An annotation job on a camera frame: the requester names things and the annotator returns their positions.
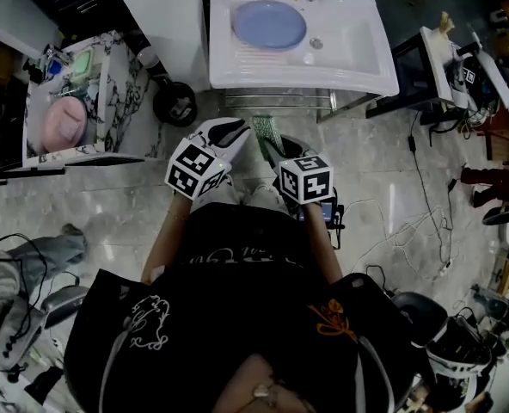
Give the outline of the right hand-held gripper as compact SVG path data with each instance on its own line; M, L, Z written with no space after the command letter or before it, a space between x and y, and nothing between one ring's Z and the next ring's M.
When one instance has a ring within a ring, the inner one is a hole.
M270 164L278 190L289 214L301 206L326 201L334 195L334 168L327 157L306 142L281 134L282 149L268 138L262 139L263 156Z

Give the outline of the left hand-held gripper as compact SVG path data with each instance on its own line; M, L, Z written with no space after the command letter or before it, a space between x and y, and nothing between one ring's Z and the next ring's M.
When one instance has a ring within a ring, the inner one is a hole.
M189 200L216 188L248 141L251 128L243 119L221 117L204 121L197 129L202 139L219 149L217 157L208 147L182 139L169 159L165 183Z

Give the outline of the green scrubbing sponge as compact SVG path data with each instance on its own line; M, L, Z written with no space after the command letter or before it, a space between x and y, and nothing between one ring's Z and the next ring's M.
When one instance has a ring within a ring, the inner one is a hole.
M252 118L252 124L261 154L266 161L268 160L266 141L273 144L277 150L283 151L285 149L279 129L271 115L256 115Z

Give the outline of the large blue plate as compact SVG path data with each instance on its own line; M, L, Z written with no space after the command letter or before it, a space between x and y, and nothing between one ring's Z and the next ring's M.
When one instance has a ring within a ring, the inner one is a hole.
M303 16L291 5L274 0L242 4L234 11L231 21L240 41L265 50L292 49L307 33Z

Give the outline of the person's right forearm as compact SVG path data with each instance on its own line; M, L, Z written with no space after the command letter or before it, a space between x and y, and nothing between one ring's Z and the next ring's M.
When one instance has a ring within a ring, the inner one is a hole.
M328 235L322 208L316 203L309 203L303 206L303 211L305 229L315 263L327 282L335 283L342 278L342 272Z

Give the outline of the person's left forearm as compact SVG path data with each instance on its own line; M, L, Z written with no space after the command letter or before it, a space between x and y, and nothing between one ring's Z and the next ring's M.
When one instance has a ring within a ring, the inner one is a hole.
M170 267L178 254L186 230L193 202L181 194L175 194L166 213L163 225L150 250L141 281L153 282L163 268Z

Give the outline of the black round trash bin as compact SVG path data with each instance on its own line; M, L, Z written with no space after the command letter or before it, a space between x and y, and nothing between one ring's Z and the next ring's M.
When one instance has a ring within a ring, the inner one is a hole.
M194 91L181 82L172 82L159 89L152 107L161 122L177 127L192 125L198 113Z

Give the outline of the small screen device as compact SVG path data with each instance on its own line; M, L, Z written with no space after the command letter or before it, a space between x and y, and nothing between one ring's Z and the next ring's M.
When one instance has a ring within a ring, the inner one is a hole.
M343 218L345 207L336 199L314 202L321 208L323 220L334 250L341 248L341 233L346 229Z

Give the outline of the marble pattern sink cabinet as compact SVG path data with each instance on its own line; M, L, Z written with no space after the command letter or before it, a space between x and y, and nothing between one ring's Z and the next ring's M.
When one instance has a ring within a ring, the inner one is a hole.
M71 166L108 166L144 161L153 148L147 138L130 134L140 120L149 120L147 108L153 82L120 35L111 31L64 49L77 59L90 52L92 67L81 82L65 66L44 82L29 83L22 132L22 167L48 169ZM65 96L77 98L86 110L86 127L69 149L49 151L42 143L51 105Z

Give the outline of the white ceramic sink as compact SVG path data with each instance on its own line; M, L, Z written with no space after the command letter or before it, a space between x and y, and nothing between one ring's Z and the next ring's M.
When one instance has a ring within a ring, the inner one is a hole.
M210 0L209 77L212 87L338 89L378 96L398 93L396 69L374 0L274 0L305 19L307 33L296 47L265 50L240 41L234 11L258 0ZM319 38L321 50L310 46Z

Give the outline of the white cabinet panel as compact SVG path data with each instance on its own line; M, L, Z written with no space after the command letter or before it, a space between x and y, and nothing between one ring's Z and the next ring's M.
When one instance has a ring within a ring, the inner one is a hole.
M211 88L202 0L123 0L170 77Z

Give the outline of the black metal side table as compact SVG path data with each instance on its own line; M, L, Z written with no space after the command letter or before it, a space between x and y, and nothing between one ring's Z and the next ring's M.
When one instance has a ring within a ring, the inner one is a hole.
M401 109L432 112L434 106L449 100L449 86L441 83L434 69L430 49L422 32L403 41L392 50L399 92L395 96L382 98L376 106L368 108L367 119Z

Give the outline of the person's black printed shirt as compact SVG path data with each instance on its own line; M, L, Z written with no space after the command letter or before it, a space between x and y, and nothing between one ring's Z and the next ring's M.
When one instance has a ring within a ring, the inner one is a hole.
M370 276L327 282L302 223L212 203L152 283L97 273L64 375L85 413L209 413L257 354L316 413L389 413L417 372L410 333Z

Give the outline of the pink basin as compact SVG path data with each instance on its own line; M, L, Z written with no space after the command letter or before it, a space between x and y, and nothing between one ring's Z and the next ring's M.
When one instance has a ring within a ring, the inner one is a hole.
M47 152L74 148L82 139L86 126L87 113L83 102L73 96L62 97L46 113L41 144Z

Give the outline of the green soap dish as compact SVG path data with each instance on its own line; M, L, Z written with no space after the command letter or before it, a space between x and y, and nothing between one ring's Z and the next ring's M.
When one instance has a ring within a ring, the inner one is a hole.
M88 76L94 55L95 53L92 48L86 48L75 56L72 68L72 77L74 79L80 79Z

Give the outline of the white tray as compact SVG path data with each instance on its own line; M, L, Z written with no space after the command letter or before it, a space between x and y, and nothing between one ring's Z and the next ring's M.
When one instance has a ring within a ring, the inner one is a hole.
M448 105L466 109L469 104L468 95L453 89L446 76L447 66L458 58L458 46L446 39L437 28L421 27L420 35L430 61L438 99Z

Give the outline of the chrome tap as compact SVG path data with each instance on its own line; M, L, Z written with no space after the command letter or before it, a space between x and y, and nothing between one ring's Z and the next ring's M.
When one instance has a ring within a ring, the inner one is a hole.
M46 61L56 59L58 62L65 66L70 65L73 60L70 54L63 52L62 50L60 50L59 48L55 47L52 44L48 44L45 47L44 55L46 57Z

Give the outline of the black cabinet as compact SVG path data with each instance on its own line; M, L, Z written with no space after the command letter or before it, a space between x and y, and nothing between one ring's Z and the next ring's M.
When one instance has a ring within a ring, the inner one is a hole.
M123 0L32 0L58 27L62 45L90 37L138 29Z

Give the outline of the white and black helmet device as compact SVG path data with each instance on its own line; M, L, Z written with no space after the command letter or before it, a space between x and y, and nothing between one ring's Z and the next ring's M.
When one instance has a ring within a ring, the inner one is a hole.
M491 413L492 371L498 363L491 336L424 295L400 293L392 301L410 322L416 357L403 413Z

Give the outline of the white counter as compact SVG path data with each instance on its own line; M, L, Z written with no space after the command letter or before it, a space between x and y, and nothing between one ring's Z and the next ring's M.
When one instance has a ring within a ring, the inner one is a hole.
M61 44L57 25L32 0L0 0L0 41L39 58L46 45Z

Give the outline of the metal sink stand rail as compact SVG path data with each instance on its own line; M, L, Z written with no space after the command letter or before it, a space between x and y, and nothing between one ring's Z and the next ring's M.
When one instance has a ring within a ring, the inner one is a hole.
M221 113L250 112L273 117L300 113L313 114L320 120L337 110L337 99L332 89L222 89L218 107Z

